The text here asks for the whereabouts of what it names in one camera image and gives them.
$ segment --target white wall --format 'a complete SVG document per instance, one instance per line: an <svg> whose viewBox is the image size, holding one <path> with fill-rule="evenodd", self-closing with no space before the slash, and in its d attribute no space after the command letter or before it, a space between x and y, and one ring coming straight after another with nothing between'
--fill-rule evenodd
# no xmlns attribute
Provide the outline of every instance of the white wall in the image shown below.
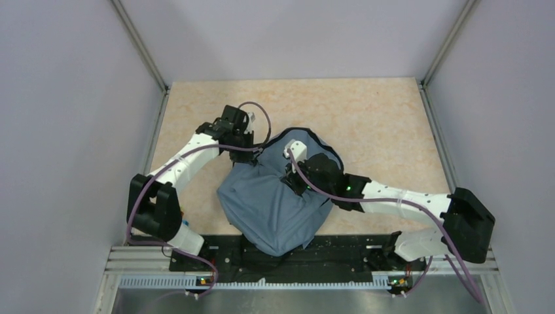
<svg viewBox="0 0 555 314"><path fill-rule="evenodd" d="M0 312L90 313L160 92L108 1L2 1L0 55Z"/></svg>
<svg viewBox="0 0 555 314"><path fill-rule="evenodd" d="M430 87L461 184L497 218L519 313L553 313L553 14L551 0L482 1Z"/></svg>
<svg viewBox="0 0 555 314"><path fill-rule="evenodd" d="M124 0L167 82L423 78L464 0Z"/></svg>

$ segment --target table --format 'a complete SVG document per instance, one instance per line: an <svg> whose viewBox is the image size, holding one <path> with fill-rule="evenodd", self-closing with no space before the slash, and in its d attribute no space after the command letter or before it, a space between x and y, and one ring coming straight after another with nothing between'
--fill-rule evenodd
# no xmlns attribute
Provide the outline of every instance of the table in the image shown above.
<svg viewBox="0 0 555 314"><path fill-rule="evenodd" d="M338 78L175 82L152 169L181 149L224 105L256 101L272 119L272 136L291 126L311 128L341 156L349 173L389 186L447 193L446 179L414 78ZM266 135L256 114L255 142ZM184 218L199 234L240 234L227 221L216 189L231 169L227 153L206 165L180 193ZM423 225L393 215L331 211L318 234L384 234Z"/></svg>

